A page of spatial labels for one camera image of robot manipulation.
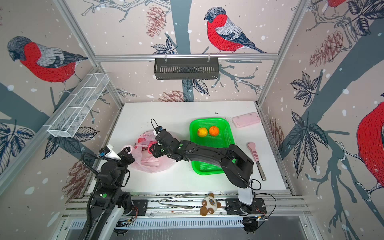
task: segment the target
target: white wire basket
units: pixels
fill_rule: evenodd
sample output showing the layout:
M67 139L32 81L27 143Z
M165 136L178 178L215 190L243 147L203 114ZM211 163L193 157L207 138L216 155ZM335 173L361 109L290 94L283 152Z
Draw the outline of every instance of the white wire basket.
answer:
M84 86L49 127L54 137L73 137L109 83L107 74L90 74Z

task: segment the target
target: stuffed toy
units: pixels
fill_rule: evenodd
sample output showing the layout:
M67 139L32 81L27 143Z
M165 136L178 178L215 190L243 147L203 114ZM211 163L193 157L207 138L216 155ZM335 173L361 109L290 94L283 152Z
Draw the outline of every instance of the stuffed toy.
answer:
M200 208L200 215L202 216L206 216L208 213L213 214L216 209L221 207L221 203L215 199L213 193L210 193L204 198L202 205Z

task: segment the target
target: white table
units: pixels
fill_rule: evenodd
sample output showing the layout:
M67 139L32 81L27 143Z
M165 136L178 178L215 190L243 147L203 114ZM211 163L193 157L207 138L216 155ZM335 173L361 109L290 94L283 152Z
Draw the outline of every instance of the white table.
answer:
M262 183L261 190L285 190L283 179L273 156L271 147L261 123L236 128L232 117L246 113L257 112L254 102L181 102L181 103L126 103L109 140L115 150L119 152L124 145L134 145L138 136L153 130L151 118L159 126L169 132L177 133L180 140L189 140L189 124L195 119L224 118L232 130L235 144L239 146L251 159L247 148L248 142L256 144L256 151L263 167L266 181L262 181L256 164L253 165L252 178ZM100 162L98 170L105 161ZM168 170L158 173L146 173L128 167L131 177L127 186L122 190L132 194L178 194L192 192L205 194L209 192L229 193L237 191L237 187L229 182L226 175L198 175L192 169L191 162L180 161ZM91 183L93 190L95 180Z

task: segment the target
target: orange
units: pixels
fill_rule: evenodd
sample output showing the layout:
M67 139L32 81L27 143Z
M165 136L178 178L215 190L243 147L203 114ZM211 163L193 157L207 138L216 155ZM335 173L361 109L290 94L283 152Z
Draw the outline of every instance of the orange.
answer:
M199 137L206 137L208 135L208 130L205 127L201 127L197 130L197 135Z
M216 137L219 134L218 127L212 126L209 128L209 135Z

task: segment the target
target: pink pencil case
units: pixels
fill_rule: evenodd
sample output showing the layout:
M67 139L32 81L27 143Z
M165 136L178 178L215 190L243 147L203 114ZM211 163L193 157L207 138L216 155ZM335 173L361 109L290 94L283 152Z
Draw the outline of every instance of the pink pencil case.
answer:
M260 122L257 113L247 113L241 116L232 118L236 127L245 127Z

